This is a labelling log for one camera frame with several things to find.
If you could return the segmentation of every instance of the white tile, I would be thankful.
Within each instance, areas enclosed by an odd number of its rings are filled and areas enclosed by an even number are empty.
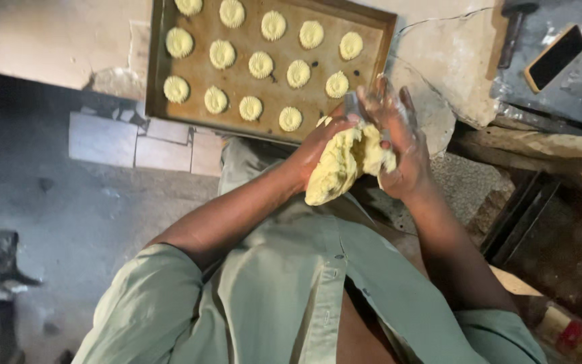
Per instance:
[[[137,133],[134,124],[71,112],[69,157],[131,168]]]
[[[167,121],[152,118],[148,128],[148,136],[175,143],[188,144],[190,127],[182,122]]]
[[[123,112],[120,113],[120,120],[129,122],[131,118],[134,117],[135,113],[134,110],[123,110]]]
[[[192,145],[192,169],[194,174],[221,176],[221,137],[195,133]]]
[[[136,141],[136,166],[190,172],[192,147],[140,136]]]
[[[95,114],[97,114],[98,112],[97,112],[96,110],[93,110],[93,109],[92,109],[92,108],[90,108],[89,106],[83,106],[83,107],[80,109],[80,113],[81,113],[81,114],[87,114],[87,115],[95,115]]]
[[[196,126],[195,127],[195,132],[201,133],[201,134],[208,134],[208,135],[214,135],[215,134],[215,131],[213,129],[204,128],[203,126]]]

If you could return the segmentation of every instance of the dough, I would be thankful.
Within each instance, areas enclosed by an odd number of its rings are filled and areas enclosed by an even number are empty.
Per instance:
[[[256,79],[264,79],[273,71],[273,60],[265,52],[255,52],[248,60],[248,70]]]
[[[331,98],[343,97],[348,89],[349,80],[342,70],[329,76],[329,79],[327,79],[327,85],[325,85],[325,91]]]
[[[227,40],[216,40],[210,45],[210,62],[216,69],[226,69],[235,62],[235,49]]]
[[[325,123],[325,126],[329,125],[329,123],[331,122],[331,120],[334,120],[332,117],[328,117],[323,116],[318,120],[318,124],[316,125],[316,128],[320,126],[320,124],[322,124],[323,122]]]
[[[174,0],[176,7],[185,16],[193,16],[201,11],[202,0]]]
[[[190,87],[188,83],[178,76],[170,76],[163,84],[163,92],[165,92],[168,100],[175,103],[182,103],[190,95]]]
[[[226,98],[226,94],[222,90],[212,86],[206,91],[204,103],[210,113],[219,114],[226,109],[228,98]]]
[[[239,103],[239,115],[246,121],[253,121],[262,115],[262,102],[255,96],[246,96]]]
[[[300,29],[300,44],[305,49],[313,49],[323,42],[325,31],[318,21],[305,21]]]
[[[284,35],[287,21],[282,14],[271,10],[262,18],[262,35],[270,41],[276,41]]]
[[[386,172],[395,170],[395,154],[381,148],[380,141],[376,126],[365,121],[336,134],[311,173],[304,202],[322,205],[344,194],[363,173],[378,177],[381,168]]]
[[[293,61],[287,70],[287,82],[293,88],[303,87],[311,77],[311,69],[303,60]]]
[[[340,40],[340,55],[344,60],[353,60],[363,50],[363,38],[357,32],[349,32]]]
[[[244,6],[238,0],[223,0],[219,7],[219,19],[228,28],[239,28],[244,22],[246,14]]]
[[[174,58],[183,58],[190,54],[194,41],[190,33],[181,28],[172,28],[167,32],[167,52]]]
[[[296,108],[287,106],[280,113],[280,128],[284,131],[294,131],[302,124],[302,114]]]

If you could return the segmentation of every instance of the left hand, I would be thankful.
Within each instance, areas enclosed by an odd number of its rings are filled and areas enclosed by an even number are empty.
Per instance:
[[[320,156],[323,154],[327,143],[337,133],[355,127],[358,121],[348,121],[344,116],[344,105],[341,103],[329,116],[333,120],[329,125],[321,124],[315,128],[302,142],[302,145],[283,163],[290,172],[298,177],[297,183],[301,191],[306,191],[311,173],[318,166]]]

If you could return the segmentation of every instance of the red object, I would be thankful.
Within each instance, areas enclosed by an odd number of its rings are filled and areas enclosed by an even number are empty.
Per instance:
[[[567,353],[576,349],[578,344],[582,343],[582,322],[572,321],[558,335],[556,340],[556,349],[561,353]]]

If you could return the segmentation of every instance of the baking tray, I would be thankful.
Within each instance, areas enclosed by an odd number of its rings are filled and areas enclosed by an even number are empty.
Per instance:
[[[380,72],[390,49],[396,14],[368,8],[348,1],[333,0],[240,0],[246,20],[237,29],[229,29],[219,19],[221,0],[205,0],[201,12],[190,18],[176,8],[174,0],[155,0],[152,14],[150,65],[145,113],[150,117],[179,120],[188,124],[255,137],[269,141],[299,144],[315,127],[318,119],[335,108],[341,99],[329,98],[325,92],[328,77],[342,70],[350,89],[369,85]],[[260,31],[265,13],[276,10],[287,20],[282,38],[270,42]],[[298,34],[304,21],[317,20],[325,29],[322,44],[312,50],[300,45]],[[167,31],[177,26],[194,38],[192,53],[173,59],[166,50]],[[353,60],[344,61],[339,53],[340,39],[350,31],[363,38],[363,51]],[[217,70],[209,61],[210,44],[228,40],[235,48],[235,63]],[[270,77],[257,80],[248,70],[248,60],[256,51],[271,55],[274,69]],[[292,89],[287,83],[287,69],[295,60],[304,60],[311,68],[306,85]],[[170,75],[183,77],[190,85],[190,97],[184,103],[168,102],[163,83]],[[213,115],[206,110],[204,94],[210,86],[228,96],[226,111]],[[244,96],[262,100],[263,112],[258,121],[248,122],[239,115]],[[286,106],[300,110],[301,126],[287,132],[279,126],[279,114]]]

